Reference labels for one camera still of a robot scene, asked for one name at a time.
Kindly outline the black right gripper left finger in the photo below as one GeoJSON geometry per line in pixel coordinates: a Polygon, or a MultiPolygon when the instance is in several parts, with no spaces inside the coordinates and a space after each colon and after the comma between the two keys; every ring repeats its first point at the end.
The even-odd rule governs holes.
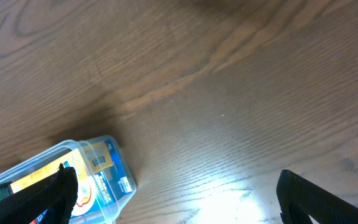
{"type": "Polygon", "coordinates": [[[75,169],[59,165],[57,173],[0,201],[0,224],[31,223],[42,213],[42,223],[69,223],[78,198],[75,169]]]}

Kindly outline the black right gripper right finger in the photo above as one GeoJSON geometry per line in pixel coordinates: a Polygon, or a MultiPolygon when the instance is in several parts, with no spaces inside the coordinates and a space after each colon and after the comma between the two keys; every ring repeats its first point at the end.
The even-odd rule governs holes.
{"type": "Polygon", "coordinates": [[[282,170],[276,194],[283,223],[358,223],[358,208],[290,170],[282,170]]]}

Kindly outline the blue Kool Fever box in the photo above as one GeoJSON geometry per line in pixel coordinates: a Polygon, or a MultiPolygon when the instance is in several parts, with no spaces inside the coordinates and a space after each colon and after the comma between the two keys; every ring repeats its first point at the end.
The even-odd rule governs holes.
{"type": "Polygon", "coordinates": [[[132,176],[127,172],[127,166],[122,160],[115,140],[111,136],[100,136],[97,138],[78,141],[76,146],[63,149],[43,165],[52,162],[58,157],[68,153],[69,150],[79,149],[84,156],[83,146],[95,146],[97,143],[107,145],[109,155],[114,165],[103,169],[100,173],[91,173],[89,177],[95,181],[96,192],[90,198],[79,196],[73,207],[69,223],[115,223],[125,204],[133,197],[136,186],[132,176]]]}

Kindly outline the yellow Woods box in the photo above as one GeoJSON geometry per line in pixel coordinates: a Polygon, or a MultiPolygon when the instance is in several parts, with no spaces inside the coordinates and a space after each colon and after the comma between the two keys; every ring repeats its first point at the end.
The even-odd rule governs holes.
{"type": "Polygon", "coordinates": [[[91,180],[90,174],[100,173],[103,169],[114,165],[107,145],[97,143],[95,146],[83,146],[84,156],[79,149],[69,150],[68,153],[45,165],[30,174],[15,180],[11,184],[14,193],[35,184],[42,179],[56,173],[60,164],[64,167],[74,167],[78,179],[79,196],[90,198],[96,192],[95,181],[91,180]]]}

